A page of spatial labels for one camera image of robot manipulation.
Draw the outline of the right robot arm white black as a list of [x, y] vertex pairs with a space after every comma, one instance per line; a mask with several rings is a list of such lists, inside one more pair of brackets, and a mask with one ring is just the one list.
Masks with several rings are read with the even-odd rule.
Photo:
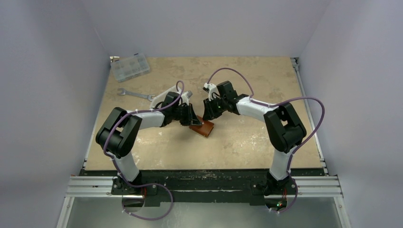
[[208, 93], [208, 98], [203, 101], [203, 120], [214, 120], [228, 111], [265, 123], [274, 155], [266, 183], [256, 187], [266, 196], [283, 191], [289, 181], [292, 154], [307, 134], [293, 105], [275, 106], [254, 101], [249, 95], [237, 94], [229, 81], [218, 85], [205, 83], [203, 89]]

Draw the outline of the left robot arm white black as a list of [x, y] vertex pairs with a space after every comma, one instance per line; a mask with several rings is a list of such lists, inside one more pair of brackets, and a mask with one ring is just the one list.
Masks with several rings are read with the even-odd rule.
[[173, 121], [182, 126], [202, 126], [191, 103], [178, 92], [168, 92], [162, 101], [148, 110], [129, 112], [121, 107], [114, 108], [98, 133], [96, 143], [109, 157], [123, 188], [129, 194], [137, 194], [146, 185], [131, 154], [138, 132], [142, 129], [165, 127]]

